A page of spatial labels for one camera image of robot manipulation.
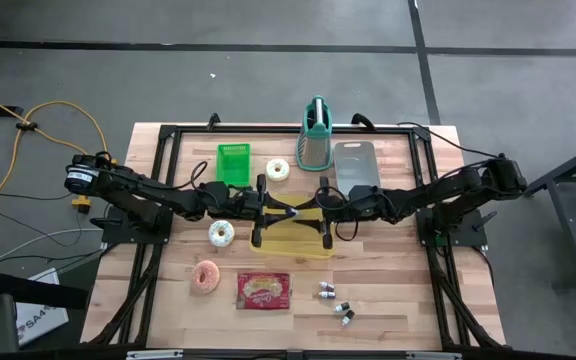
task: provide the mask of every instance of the yellow plastic tray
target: yellow plastic tray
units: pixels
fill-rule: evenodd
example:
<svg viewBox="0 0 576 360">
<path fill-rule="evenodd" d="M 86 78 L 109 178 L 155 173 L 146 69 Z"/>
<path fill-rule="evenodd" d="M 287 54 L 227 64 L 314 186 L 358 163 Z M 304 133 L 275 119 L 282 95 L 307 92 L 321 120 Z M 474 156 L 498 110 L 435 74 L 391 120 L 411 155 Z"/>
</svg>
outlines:
<svg viewBox="0 0 576 360">
<path fill-rule="evenodd" d="M 306 196 L 296 195 L 279 195 L 274 198 L 290 205 L 298 205 L 310 199 Z M 268 214 L 283 213 L 283 210 L 268 208 L 264 208 L 264 211 Z M 321 209 L 308 209 L 300 210 L 294 219 L 323 220 L 323 216 Z M 334 225 L 330 226 L 330 231 L 332 234 L 335 233 Z M 261 239 L 261 247 L 258 248 L 252 246 L 252 242 L 248 241 L 252 251 L 269 255 L 285 255 L 313 259 L 327 259 L 335 253 L 333 250 L 334 247 L 329 250 L 324 249 L 321 234 L 319 234 L 317 230 L 305 225 L 296 224 L 292 222 L 292 220 L 281 221 L 268 227 L 268 229 L 262 230 Z"/>
</svg>

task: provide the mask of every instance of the concrete floor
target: concrete floor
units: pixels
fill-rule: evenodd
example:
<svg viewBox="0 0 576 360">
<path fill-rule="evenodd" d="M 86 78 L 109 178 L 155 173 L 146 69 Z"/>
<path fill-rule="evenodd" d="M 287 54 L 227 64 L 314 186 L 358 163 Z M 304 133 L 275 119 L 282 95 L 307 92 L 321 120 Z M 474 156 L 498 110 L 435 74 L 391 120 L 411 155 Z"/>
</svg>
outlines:
<svg viewBox="0 0 576 360">
<path fill-rule="evenodd" d="M 576 1 L 418 0 L 428 46 L 576 48 Z M 217 44 L 414 46 L 405 0 L 0 0 L 0 38 Z M 430 56 L 442 124 L 462 144 L 505 152 L 533 180 L 576 154 L 576 57 Z M 428 123 L 416 55 L 120 52 L 0 49 L 0 101 L 26 110 L 49 100 L 80 104 L 99 120 L 111 152 L 125 154 L 136 121 L 299 121 L 323 94 L 338 122 L 361 112 L 377 123 Z M 36 117 L 42 128 L 90 151 L 94 128 L 67 108 Z M 0 179 L 15 129 L 0 119 Z M 72 152 L 29 134 L 5 191 L 65 194 Z M 465 154 L 467 161 L 478 160 Z M 103 210 L 97 200 L 94 214 Z M 489 204 L 496 294 L 509 345 L 576 355 L 576 291 L 550 282 L 576 273 L 547 194 Z M 0 198 L 0 211 L 51 232 L 76 228 L 67 200 Z M 92 227 L 80 218 L 85 228 Z M 37 236 L 0 218 L 0 254 Z M 76 234 L 58 240 L 74 241 Z M 64 249 L 42 241 L 20 254 L 94 250 L 98 233 Z M 27 276 L 66 262 L 12 260 Z"/>
</svg>

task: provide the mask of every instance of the frosted donut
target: frosted donut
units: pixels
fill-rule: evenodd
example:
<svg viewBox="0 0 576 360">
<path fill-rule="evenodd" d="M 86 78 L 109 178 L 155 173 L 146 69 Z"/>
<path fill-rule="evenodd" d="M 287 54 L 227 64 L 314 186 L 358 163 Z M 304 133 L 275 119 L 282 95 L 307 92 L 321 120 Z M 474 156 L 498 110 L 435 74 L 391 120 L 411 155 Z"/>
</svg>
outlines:
<svg viewBox="0 0 576 360">
<path fill-rule="evenodd" d="M 201 295 L 215 290 L 219 283 L 219 268 L 214 262 L 204 260 L 192 270 L 192 287 Z"/>
<path fill-rule="evenodd" d="M 217 247 L 230 245 L 235 238 L 235 229 L 226 220 L 215 221 L 208 229 L 208 239 L 210 243 Z"/>
<path fill-rule="evenodd" d="M 272 159 L 266 164 L 266 176 L 272 181 L 283 181 L 290 174 L 290 166 L 284 159 Z"/>
</svg>

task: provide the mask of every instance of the green plastic basket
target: green plastic basket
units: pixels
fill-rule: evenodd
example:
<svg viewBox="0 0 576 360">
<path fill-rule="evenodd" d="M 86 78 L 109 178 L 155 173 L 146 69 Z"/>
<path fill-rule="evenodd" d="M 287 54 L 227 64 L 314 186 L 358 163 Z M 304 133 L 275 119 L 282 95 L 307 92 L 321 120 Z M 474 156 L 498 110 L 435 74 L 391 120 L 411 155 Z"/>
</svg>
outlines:
<svg viewBox="0 0 576 360">
<path fill-rule="evenodd" d="M 250 185 L 250 144 L 217 146 L 217 181 L 233 186 Z"/>
</svg>

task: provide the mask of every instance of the food wrapper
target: food wrapper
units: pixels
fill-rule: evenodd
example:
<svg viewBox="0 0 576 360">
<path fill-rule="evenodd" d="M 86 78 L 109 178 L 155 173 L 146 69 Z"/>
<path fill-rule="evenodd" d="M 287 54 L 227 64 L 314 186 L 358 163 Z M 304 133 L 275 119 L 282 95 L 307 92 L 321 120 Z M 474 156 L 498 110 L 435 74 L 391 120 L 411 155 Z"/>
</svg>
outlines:
<svg viewBox="0 0 576 360">
<path fill-rule="evenodd" d="M 237 274 L 237 309 L 290 309 L 290 274 Z"/>
</svg>

